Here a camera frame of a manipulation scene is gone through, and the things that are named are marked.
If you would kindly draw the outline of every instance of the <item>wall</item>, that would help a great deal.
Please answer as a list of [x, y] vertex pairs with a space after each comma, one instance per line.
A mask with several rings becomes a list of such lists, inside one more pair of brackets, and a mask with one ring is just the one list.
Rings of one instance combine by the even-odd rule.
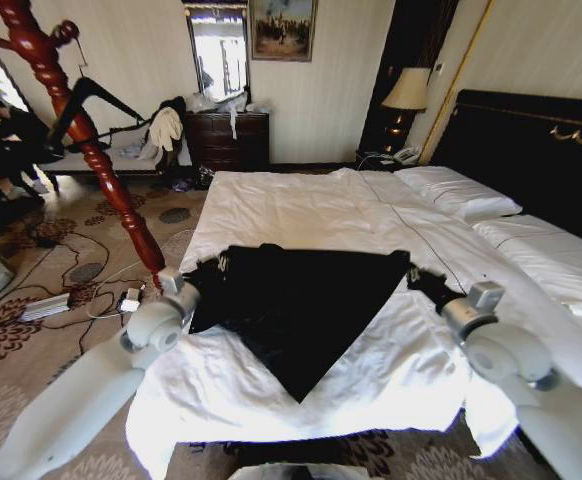
[[[143, 116], [165, 98], [197, 91], [189, 34], [179, 0], [33, 0], [46, 32], [68, 18], [80, 28], [85, 74]], [[313, 61], [251, 62], [253, 98], [267, 101], [275, 163], [353, 161], [366, 118], [394, 0], [320, 0]], [[6, 28], [0, 19], [0, 36]], [[34, 111], [54, 118], [44, 88], [16, 54], [0, 57]], [[62, 48], [61, 65], [73, 84], [80, 56]], [[87, 101], [100, 131], [130, 119], [97, 100]]]
[[351, 162], [393, 0], [320, 0], [310, 63], [251, 62], [256, 100], [271, 100], [276, 163]]
[[[475, 15], [484, 2], [471, 2]], [[457, 14], [456, 20], [463, 21]], [[582, 0], [494, 0], [451, 92], [451, 107], [463, 88], [582, 98]], [[433, 152], [450, 110], [443, 112], [425, 156]], [[427, 122], [418, 119], [409, 141], [423, 138], [432, 124], [431, 116]]]
[[444, 68], [440, 74], [434, 72], [429, 78], [427, 109], [415, 117], [407, 138], [407, 146], [424, 145], [487, 3], [488, 0], [458, 2], [453, 21], [438, 55], [437, 61], [444, 62]]
[[[179, 0], [32, 0], [33, 14], [45, 32], [64, 19], [80, 28], [80, 42], [89, 63], [85, 74], [143, 116], [165, 98], [197, 90], [189, 33]], [[0, 36], [6, 27], [0, 19]], [[35, 112], [46, 122], [55, 118], [44, 87], [17, 54], [0, 57]], [[60, 50], [69, 85], [79, 78], [81, 62], [75, 42]], [[130, 117], [102, 101], [87, 100], [99, 130], [128, 125]]]

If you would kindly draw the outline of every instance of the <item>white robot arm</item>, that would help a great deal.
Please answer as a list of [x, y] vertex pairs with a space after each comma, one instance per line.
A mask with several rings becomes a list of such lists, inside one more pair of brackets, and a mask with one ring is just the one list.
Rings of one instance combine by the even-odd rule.
[[[35, 480], [80, 453], [133, 395], [145, 370], [182, 335], [200, 292], [174, 269], [160, 272], [166, 295], [135, 312], [125, 328], [91, 349], [20, 414], [0, 448], [0, 480]], [[559, 372], [528, 331], [498, 323], [504, 290], [491, 282], [468, 296], [444, 277], [413, 268], [422, 290], [456, 334], [472, 367], [516, 406], [520, 425], [566, 480], [582, 478], [582, 388]]]
[[0, 448], [0, 480], [35, 480], [69, 462], [131, 398], [145, 370], [177, 343], [200, 298], [174, 269], [165, 295], [89, 350], [20, 414]]
[[464, 296], [448, 289], [443, 276], [417, 268], [409, 286], [436, 304], [473, 369], [509, 397], [520, 426], [558, 474], [582, 479], [582, 388], [553, 365], [535, 335], [498, 322], [494, 308], [504, 289], [482, 282]]

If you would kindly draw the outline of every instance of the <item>headboard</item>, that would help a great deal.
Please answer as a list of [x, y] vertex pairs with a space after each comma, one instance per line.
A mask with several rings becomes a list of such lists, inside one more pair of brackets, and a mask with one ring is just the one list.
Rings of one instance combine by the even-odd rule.
[[431, 164], [582, 237], [582, 100], [462, 90]]

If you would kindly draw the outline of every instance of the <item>white duvet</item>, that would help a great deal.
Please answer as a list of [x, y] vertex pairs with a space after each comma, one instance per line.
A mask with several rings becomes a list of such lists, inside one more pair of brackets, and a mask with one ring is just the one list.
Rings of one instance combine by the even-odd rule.
[[[417, 265], [446, 273], [451, 288], [458, 280], [466, 290], [484, 279], [504, 285], [500, 321], [539, 335], [582, 386], [582, 328], [469, 226], [425, 202], [389, 173], [217, 173], [181, 270], [229, 245], [408, 250]], [[403, 282], [301, 404], [235, 334], [213, 327], [184, 336], [147, 371], [127, 439], [151, 476], [163, 478], [177, 442], [444, 431], [463, 406], [483, 455], [517, 424], [508, 400], [472, 374], [430, 302]]]

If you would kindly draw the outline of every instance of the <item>lampshade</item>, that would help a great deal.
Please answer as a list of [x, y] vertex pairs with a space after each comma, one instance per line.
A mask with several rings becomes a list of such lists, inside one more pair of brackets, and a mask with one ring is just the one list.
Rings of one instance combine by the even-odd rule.
[[427, 108], [428, 68], [403, 68], [400, 78], [382, 105], [402, 110], [423, 110]]

